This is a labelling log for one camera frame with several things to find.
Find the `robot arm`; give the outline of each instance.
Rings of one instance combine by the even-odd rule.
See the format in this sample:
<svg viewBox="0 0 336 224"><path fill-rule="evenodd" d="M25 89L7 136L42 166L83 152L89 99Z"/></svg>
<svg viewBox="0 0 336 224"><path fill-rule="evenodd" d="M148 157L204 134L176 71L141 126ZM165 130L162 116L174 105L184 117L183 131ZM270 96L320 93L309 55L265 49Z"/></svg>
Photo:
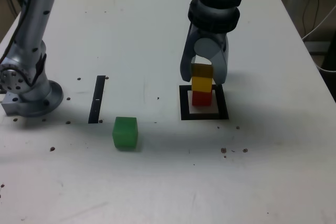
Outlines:
<svg viewBox="0 0 336 224"><path fill-rule="evenodd" d="M190 81L195 55L212 62L216 84L225 82L228 42L235 29L241 0L192 0L190 30L181 60L181 76ZM59 84L45 73L46 46L42 37L54 0L24 0L18 26L0 59L0 82L7 91L2 106L7 115L39 116L63 99Z"/></svg>
<svg viewBox="0 0 336 224"><path fill-rule="evenodd" d="M192 0L188 18L191 22L185 43L180 72L184 81L192 77L196 55L208 59L214 68L213 79L223 84L227 75L228 41L226 34L237 26L242 0Z"/></svg>
<svg viewBox="0 0 336 224"><path fill-rule="evenodd" d="M54 0L24 0L18 26L0 59L0 82L7 91L2 106L7 115L39 116L55 109L62 88L45 73L42 41Z"/></svg>

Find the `red cube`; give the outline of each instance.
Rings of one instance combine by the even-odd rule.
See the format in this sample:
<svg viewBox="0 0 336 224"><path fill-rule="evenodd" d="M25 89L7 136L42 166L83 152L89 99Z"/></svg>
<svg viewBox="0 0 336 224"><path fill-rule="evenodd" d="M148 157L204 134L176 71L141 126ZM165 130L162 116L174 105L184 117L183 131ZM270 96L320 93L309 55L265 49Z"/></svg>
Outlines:
<svg viewBox="0 0 336 224"><path fill-rule="evenodd" d="M211 106L212 91L211 92L199 92L193 91L193 106Z"/></svg>

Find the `stacked cubes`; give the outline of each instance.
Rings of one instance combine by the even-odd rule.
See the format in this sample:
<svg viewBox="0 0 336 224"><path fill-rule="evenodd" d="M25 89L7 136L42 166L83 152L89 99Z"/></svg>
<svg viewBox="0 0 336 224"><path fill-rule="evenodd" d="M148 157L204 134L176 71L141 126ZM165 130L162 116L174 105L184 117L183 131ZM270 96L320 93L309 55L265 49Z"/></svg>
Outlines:
<svg viewBox="0 0 336 224"><path fill-rule="evenodd" d="M210 106L212 101L212 76L211 65L192 64L192 92L193 106Z"/></svg>

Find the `white platform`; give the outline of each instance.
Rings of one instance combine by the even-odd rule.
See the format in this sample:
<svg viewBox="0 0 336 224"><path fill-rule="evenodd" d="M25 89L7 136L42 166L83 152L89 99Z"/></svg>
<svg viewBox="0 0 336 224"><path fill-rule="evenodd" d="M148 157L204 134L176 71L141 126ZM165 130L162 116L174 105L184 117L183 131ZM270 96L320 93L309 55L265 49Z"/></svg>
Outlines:
<svg viewBox="0 0 336 224"><path fill-rule="evenodd" d="M230 120L181 121L190 1L55 1L46 72L65 99L17 122L0 108L1 224L336 222L336 105L282 2L239 8ZM87 124L97 75L103 123ZM114 148L116 116L138 118L136 152Z"/></svg>

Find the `black tape strip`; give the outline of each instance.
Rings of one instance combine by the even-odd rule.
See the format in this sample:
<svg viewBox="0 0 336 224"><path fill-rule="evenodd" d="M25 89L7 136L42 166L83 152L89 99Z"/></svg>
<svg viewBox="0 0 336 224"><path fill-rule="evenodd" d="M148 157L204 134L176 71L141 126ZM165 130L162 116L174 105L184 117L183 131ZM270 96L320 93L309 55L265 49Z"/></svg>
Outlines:
<svg viewBox="0 0 336 224"><path fill-rule="evenodd" d="M97 76L88 123L98 123L104 84L105 76Z"/></svg>

